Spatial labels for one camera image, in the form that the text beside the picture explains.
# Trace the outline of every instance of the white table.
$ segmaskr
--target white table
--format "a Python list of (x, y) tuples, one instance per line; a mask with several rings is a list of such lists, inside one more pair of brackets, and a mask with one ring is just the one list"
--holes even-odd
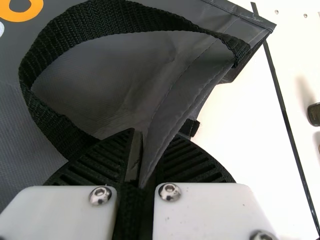
[[(232, 2), (252, 11), (248, 0)], [(299, 5), (288, 0), (255, 2), (259, 15), (277, 24), (267, 42), (320, 215), (320, 128), (311, 126), (306, 116), (308, 105), (320, 102), (320, 1), (300, 1)], [(251, 187), (282, 240), (319, 237), (263, 47), (233, 83), (213, 90), (198, 120), (201, 125), (192, 140), (238, 183)]]

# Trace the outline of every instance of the black plastic part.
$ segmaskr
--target black plastic part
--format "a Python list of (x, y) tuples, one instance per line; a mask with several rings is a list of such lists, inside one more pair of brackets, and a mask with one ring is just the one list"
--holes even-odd
[(183, 126), (180, 128), (179, 133), (192, 138), (196, 135), (199, 126), (200, 126), (200, 122), (198, 122), (197, 120), (191, 120), (188, 118), (184, 122)]
[(78, 160), (69, 161), (44, 185), (94, 186), (117, 188), (125, 180), (135, 129), (112, 135), (88, 149)]
[(235, 183), (231, 174), (209, 153), (176, 135), (157, 166), (157, 184)]
[(320, 126), (320, 102), (312, 104), (307, 108), (307, 117), (312, 126)]

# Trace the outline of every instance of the strap loop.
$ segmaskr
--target strap loop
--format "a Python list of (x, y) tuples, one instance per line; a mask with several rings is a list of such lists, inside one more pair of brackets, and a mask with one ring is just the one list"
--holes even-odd
[(220, 39), (233, 52), (233, 67), (250, 50), (247, 43), (236, 37), (201, 28), (179, 15), (137, 2), (88, 0), (70, 7), (39, 33), (19, 67), (22, 94), (33, 120), (66, 159), (78, 159), (99, 140), (37, 98), (31, 92), (36, 78), (64, 52), (82, 42), (115, 34), (153, 31), (197, 32)]

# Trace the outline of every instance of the stainless steel bolt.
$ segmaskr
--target stainless steel bolt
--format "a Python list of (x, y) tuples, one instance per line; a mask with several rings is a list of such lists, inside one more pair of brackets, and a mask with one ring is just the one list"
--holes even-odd
[(105, 186), (99, 186), (92, 190), (89, 194), (89, 202), (94, 206), (105, 204), (112, 196), (112, 192)]
[(181, 196), (181, 189), (173, 183), (166, 183), (159, 188), (159, 196), (166, 202), (175, 202)]
[(268, 231), (264, 230), (256, 230), (254, 231), (251, 236), (250, 240), (278, 240), (275, 235)]

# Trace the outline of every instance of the gray fabric bag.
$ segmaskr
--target gray fabric bag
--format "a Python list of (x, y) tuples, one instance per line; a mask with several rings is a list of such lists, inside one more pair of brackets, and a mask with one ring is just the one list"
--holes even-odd
[[(31, 117), (18, 68), (49, 21), (82, 2), (44, 0), (42, 11), (29, 21), (1, 20), (0, 211), (20, 190), (43, 184), (70, 160)], [(114, 34), (76, 44), (37, 76), (35, 96), (88, 136), (103, 140), (128, 128), (142, 132), (143, 188), (186, 119), (197, 118), (216, 84), (235, 79), (275, 25), (226, 0), (136, 2), (249, 46), (235, 67), (234, 52), (212, 35), (185, 30)]]

